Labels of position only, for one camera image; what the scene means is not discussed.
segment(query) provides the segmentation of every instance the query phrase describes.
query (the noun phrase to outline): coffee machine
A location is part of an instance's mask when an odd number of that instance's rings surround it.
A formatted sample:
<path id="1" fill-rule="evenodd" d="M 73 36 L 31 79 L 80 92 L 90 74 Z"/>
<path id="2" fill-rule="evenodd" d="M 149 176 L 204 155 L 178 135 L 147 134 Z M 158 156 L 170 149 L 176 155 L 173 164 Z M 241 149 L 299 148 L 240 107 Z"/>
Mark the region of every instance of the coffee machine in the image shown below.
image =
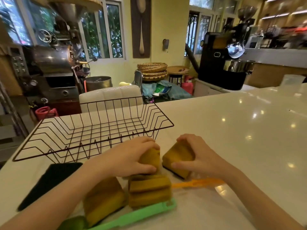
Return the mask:
<path id="1" fill-rule="evenodd" d="M 198 79 L 229 90 L 240 90 L 246 75 L 253 71 L 254 61 L 238 58 L 244 53 L 244 38 L 249 19 L 257 8 L 248 6 L 238 10 L 242 23 L 224 33 L 207 32 L 204 41 Z"/>
<path id="2" fill-rule="evenodd" d="M 83 93 L 80 78 L 90 73 L 80 57 L 83 47 L 78 23 L 85 12 L 98 11 L 102 4 L 97 0 L 31 1 L 51 8 L 57 17 L 53 32 L 39 31 L 39 39 L 49 46 L 11 44 L 7 48 L 23 94 L 30 104 L 78 100 Z"/>

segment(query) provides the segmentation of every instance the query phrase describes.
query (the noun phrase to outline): green brush handle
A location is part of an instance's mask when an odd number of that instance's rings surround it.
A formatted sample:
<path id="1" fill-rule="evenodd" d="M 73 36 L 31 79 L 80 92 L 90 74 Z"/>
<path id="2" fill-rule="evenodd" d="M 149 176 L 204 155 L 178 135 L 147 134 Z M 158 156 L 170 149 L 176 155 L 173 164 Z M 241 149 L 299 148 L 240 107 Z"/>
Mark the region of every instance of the green brush handle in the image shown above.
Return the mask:
<path id="1" fill-rule="evenodd" d="M 142 209 L 125 214 L 109 223 L 101 224 L 94 228 L 90 228 L 89 230 L 108 230 L 110 228 L 122 227 L 143 220 L 149 216 L 169 211 L 171 209 L 174 209 L 176 206 L 177 203 L 175 199 L 172 198 L 170 201 L 161 202 L 148 207 L 144 207 Z"/>

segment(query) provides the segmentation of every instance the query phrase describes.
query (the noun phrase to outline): control panel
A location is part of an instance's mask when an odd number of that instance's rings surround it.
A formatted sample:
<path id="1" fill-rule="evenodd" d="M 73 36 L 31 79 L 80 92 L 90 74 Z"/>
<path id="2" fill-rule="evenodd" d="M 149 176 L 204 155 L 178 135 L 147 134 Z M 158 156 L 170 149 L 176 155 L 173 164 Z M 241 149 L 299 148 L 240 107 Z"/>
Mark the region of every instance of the control panel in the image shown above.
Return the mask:
<path id="1" fill-rule="evenodd" d="M 29 71 L 25 61 L 25 56 L 22 51 L 22 46 L 20 45 L 9 46 L 8 53 L 11 56 L 11 61 L 15 75 L 17 77 L 29 76 Z"/>

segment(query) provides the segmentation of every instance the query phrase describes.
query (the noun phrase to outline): wire basket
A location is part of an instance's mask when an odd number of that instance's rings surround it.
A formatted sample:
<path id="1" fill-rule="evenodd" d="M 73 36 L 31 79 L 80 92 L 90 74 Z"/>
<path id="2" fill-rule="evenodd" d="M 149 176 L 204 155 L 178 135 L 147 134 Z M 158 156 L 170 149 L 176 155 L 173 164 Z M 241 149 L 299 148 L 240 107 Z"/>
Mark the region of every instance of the wire basket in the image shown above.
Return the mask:
<path id="1" fill-rule="evenodd" d="M 80 104 L 82 113 L 42 120 L 13 161 L 47 156 L 53 163 L 78 162 L 101 154 L 134 136 L 156 139 L 174 124 L 154 103 L 142 97 Z"/>

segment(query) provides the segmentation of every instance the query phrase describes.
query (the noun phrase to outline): person's left hand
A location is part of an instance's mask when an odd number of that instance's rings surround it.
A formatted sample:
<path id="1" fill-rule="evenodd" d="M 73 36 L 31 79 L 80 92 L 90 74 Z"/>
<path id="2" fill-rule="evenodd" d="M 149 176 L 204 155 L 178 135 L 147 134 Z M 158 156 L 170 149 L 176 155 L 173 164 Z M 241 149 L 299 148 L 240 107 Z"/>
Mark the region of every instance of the person's left hand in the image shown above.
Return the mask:
<path id="1" fill-rule="evenodd" d="M 154 166 L 138 162 L 140 156 L 151 148 L 159 150 L 160 146 L 150 137 L 136 137 L 118 144 L 101 155 L 91 158 L 87 163 L 91 168 L 95 168 L 95 170 L 101 169 L 103 173 L 107 173 L 111 177 L 152 174 L 156 172 Z"/>

